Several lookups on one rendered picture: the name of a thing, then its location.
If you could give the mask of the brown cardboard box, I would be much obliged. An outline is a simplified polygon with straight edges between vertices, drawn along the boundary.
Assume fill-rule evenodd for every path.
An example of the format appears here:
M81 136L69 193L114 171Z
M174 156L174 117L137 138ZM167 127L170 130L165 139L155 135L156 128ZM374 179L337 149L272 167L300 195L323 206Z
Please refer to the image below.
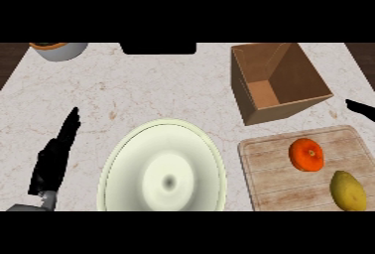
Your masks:
M247 126L289 118L332 97L298 43L232 46L232 89Z

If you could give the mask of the orange round squash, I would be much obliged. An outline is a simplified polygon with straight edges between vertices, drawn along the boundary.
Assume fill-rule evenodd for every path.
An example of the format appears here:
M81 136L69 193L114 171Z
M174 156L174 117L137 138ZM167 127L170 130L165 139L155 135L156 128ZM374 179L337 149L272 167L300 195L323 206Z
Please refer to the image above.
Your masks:
M304 172L317 172L323 168L323 152L319 144L307 139L297 139L288 148L288 158L292 166Z

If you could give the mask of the pale wooden cutting board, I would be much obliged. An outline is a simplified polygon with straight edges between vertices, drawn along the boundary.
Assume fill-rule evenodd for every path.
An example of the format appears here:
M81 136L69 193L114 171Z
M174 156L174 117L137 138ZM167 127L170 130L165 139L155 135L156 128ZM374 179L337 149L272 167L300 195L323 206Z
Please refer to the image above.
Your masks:
M291 164L288 148L298 138L322 148L323 168L303 172ZM340 125L244 140L239 155L254 211L338 211L329 183L345 171L366 192L366 210L375 211L375 157L356 129Z

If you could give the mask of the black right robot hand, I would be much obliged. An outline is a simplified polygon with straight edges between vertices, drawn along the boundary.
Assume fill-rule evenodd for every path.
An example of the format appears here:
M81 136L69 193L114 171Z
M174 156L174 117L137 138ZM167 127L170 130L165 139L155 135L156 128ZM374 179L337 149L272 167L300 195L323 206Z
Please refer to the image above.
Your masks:
M375 122L375 107L359 103L350 99L345 100L347 108L362 114L368 119L371 119Z

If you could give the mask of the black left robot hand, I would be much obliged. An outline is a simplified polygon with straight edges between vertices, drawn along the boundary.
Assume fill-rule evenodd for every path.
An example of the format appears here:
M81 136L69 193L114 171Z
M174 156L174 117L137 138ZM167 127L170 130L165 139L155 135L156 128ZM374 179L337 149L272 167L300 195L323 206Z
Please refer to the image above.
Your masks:
M44 149L38 152L28 194L38 195L44 191L59 190L80 127L80 110L74 108L63 122L58 137L49 141Z

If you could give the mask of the black flat appliance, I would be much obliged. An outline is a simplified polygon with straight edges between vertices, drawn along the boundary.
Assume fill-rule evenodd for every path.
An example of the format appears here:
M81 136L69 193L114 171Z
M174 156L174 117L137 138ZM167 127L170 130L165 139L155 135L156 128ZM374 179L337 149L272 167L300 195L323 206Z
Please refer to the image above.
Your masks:
M193 55L196 44L142 44L121 43L123 52L128 55Z

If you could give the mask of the pale green round plate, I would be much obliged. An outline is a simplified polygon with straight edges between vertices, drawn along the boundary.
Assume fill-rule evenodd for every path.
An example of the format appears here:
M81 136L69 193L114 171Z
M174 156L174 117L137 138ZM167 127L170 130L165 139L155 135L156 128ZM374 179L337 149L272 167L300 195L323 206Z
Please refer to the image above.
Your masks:
M100 211L224 208L226 170L205 132L180 119L140 125L117 144L100 173Z

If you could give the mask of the grey pot with orange rim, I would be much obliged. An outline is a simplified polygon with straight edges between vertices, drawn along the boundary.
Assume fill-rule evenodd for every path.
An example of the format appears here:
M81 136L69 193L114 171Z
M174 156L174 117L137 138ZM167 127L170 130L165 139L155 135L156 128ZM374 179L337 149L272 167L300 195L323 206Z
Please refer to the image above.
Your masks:
M30 44L40 56L50 62L63 62L74 59L86 50L87 43L56 43L52 45Z

